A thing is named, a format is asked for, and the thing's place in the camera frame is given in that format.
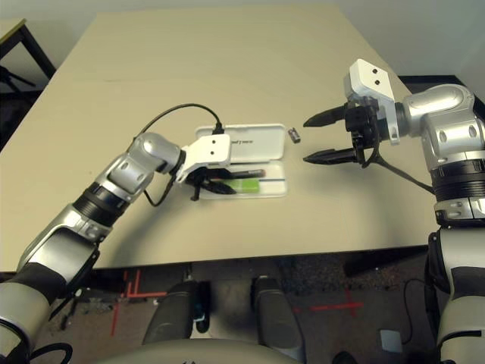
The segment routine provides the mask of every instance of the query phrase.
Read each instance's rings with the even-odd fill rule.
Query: green battery
[[[258,178],[240,178],[235,180],[222,180],[221,182],[231,187],[237,193],[259,193]]]

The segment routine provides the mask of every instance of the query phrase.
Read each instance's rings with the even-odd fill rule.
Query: small black object
[[[207,167],[197,168],[194,172],[191,172],[186,179],[186,183],[194,186],[194,196],[190,199],[192,201],[198,201],[200,196],[200,190],[203,188],[212,193],[220,195],[234,195],[236,191],[219,181],[213,181],[211,179],[230,179],[231,173],[225,168],[209,169]]]
[[[288,134],[292,142],[294,142],[295,144],[300,143],[302,141],[302,138],[300,138],[300,134],[298,134],[298,131],[296,131],[294,127],[292,127],[291,129],[288,129]]]
[[[335,355],[332,360],[332,364],[357,364],[357,361],[352,355],[350,355],[350,353],[341,351]]]

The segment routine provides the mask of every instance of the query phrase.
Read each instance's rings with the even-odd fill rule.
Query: black cable
[[[40,349],[35,350],[30,356],[30,360],[56,350],[62,350],[65,352],[64,358],[62,359],[60,364],[68,364],[70,361],[70,358],[73,355],[73,347],[67,343],[55,343],[55,344],[45,345],[44,347],[41,347]]]
[[[397,174],[398,176],[404,178],[405,180],[408,180],[409,182],[412,182],[416,186],[421,187],[422,189],[426,190],[429,193],[432,193],[434,195],[434,189],[432,186],[428,186],[427,184],[424,184],[423,182],[420,182],[419,180],[416,180],[415,178],[411,177],[409,174],[406,172],[400,170],[399,168],[394,167],[393,165],[389,164],[388,162],[384,161],[384,158],[382,158],[381,155],[378,155],[376,159],[373,161],[376,165],[380,165],[389,171]]]
[[[208,111],[211,113],[212,116],[214,116],[216,122],[215,122],[215,130],[222,130],[222,123],[221,120],[219,120],[219,117],[215,112],[213,112],[210,108],[207,106],[201,105],[201,104],[195,104],[195,103],[187,103],[187,104],[180,104],[177,106],[174,106],[173,108],[169,108],[168,110],[163,111],[162,113],[158,114],[155,116],[137,135],[139,137],[141,134],[145,133],[154,123],[156,123],[159,119],[163,118],[165,115],[170,114],[173,111],[180,110],[181,108],[201,108],[203,110]]]
[[[379,145],[380,145],[380,134],[379,134],[379,128],[377,127],[377,118],[375,115],[370,116],[371,122],[372,122],[372,131],[373,131],[373,138],[374,138],[374,145],[372,149],[372,154],[369,157],[367,161],[362,163],[362,168],[366,168],[369,166],[370,163],[375,163],[376,165],[380,165],[387,170],[397,174],[398,176],[404,178],[405,180],[408,180],[409,182],[412,182],[416,186],[421,187],[422,189],[426,190],[429,193],[432,193],[434,195],[434,189],[432,186],[428,186],[427,184],[424,184],[423,182],[420,182],[419,180],[416,180],[413,178],[410,174],[407,174],[403,170],[394,167],[390,163],[386,162],[384,158],[382,158],[382,155],[379,153]]]
[[[411,279],[408,279],[405,283],[404,283],[404,290],[402,290],[402,296],[403,296],[403,299],[404,299],[404,308],[406,310],[406,315],[408,316],[408,322],[409,322],[409,336],[406,340],[403,340],[402,341],[402,345],[406,345],[407,343],[409,343],[412,339],[412,335],[413,335],[413,327],[412,327],[412,321],[411,321],[411,315],[409,314],[409,307],[408,307],[408,301],[406,299],[406,290],[408,288],[408,285],[413,282],[413,281],[417,281],[417,282],[421,282],[422,284],[425,284],[424,281],[422,279],[419,279],[419,278],[411,278]]]
[[[168,181],[167,186],[165,186],[165,191],[164,191],[163,195],[161,195],[160,199],[157,202],[154,202],[153,201],[153,199],[150,197],[150,195],[149,195],[149,193],[148,193],[147,190],[144,190],[143,191],[143,193],[145,194],[146,199],[150,202],[150,205],[152,205],[153,207],[159,207],[163,203],[163,201],[165,201],[165,199],[168,196],[168,193],[170,192],[170,190],[172,189],[172,186],[174,185],[175,178],[177,178],[177,176],[174,174],[170,178],[170,180]]]
[[[204,106],[204,105],[201,105],[201,104],[187,103],[187,104],[180,104],[180,105],[174,106],[173,108],[169,108],[168,110],[165,110],[162,113],[155,116],[153,119],[150,120],[150,122],[147,123],[147,125],[143,129],[141,129],[141,131],[138,133],[138,135],[136,135],[135,139],[137,137],[139,137],[141,134],[145,133],[154,123],[156,123],[158,120],[163,118],[165,115],[168,115],[173,111],[180,110],[181,108],[201,108],[203,110],[206,110],[207,112],[209,112],[215,118],[215,128],[212,131],[212,134],[214,135],[214,134],[224,133],[224,129],[222,128],[221,120],[219,119],[219,117],[217,116],[217,114],[214,111],[212,111],[207,106]],[[174,185],[175,178],[176,178],[176,175],[174,174],[171,177],[171,179],[168,181],[163,195],[161,196],[161,198],[157,202],[154,202],[154,200],[150,197],[149,193],[146,190],[143,191],[143,194],[145,194],[145,197],[149,201],[150,205],[152,205],[153,207],[158,207],[163,203],[163,201],[165,201],[168,193],[170,192],[170,190],[172,189],[172,186]]]
[[[50,317],[48,318],[49,321],[51,321],[68,303],[71,301],[74,297],[74,293],[71,293],[68,297],[62,301],[59,306],[57,306],[54,311],[52,311]]]

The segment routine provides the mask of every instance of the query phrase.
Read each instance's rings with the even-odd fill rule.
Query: red tape mark
[[[127,298],[146,298],[146,297],[164,297],[167,296],[167,292],[145,292],[145,293],[138,293],[139,289],[139,280],[142,276],[140,269],[136,270],[136,277],[135,277],[135,291],[131,292],[132,282],[128,281],[127,285]]]
[[[116,329],[116,323],[118,321],[118,312],[120,310],[120,303],[116,302],[114,304],[114,311],[113,311],[113,321],[111,322],[111,334],[110,336],[114,336],[114,330]]]
[[[346,298],[348,304],[353,304],[352,295],[350,294],[350,290],[346,287]],[[350,307],[350,315],[352,317],[357,317],[357,312],[355,311],[355,307]]]
[[[351,303],[339,303],[336,305],[322,305],[322,306],[310,306],[309,309],[312,312],[317,311],[327,311],[331,309],[351,309],[355,311],[358,307],[363,307],[364,303],[362,302],[351,302]]]

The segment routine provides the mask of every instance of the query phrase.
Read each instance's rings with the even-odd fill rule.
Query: white wall
[[[397,74],[459,74],[471,81],[476,93],[485,93],[483,82],[475,82],[480,64],[471,56],[483,42],[477,35],[483,34],[484,0],[319,1],[336,2]],[[291,2],[297,0],[0,0],[0,18],[25,17],[58,66],[96,12]],[[37,83],[46,82],[22,47],[2,59],[2,65]]]
[[[485,30],[482,32],[481,40],[465,57],[457,75],[485,102]]]

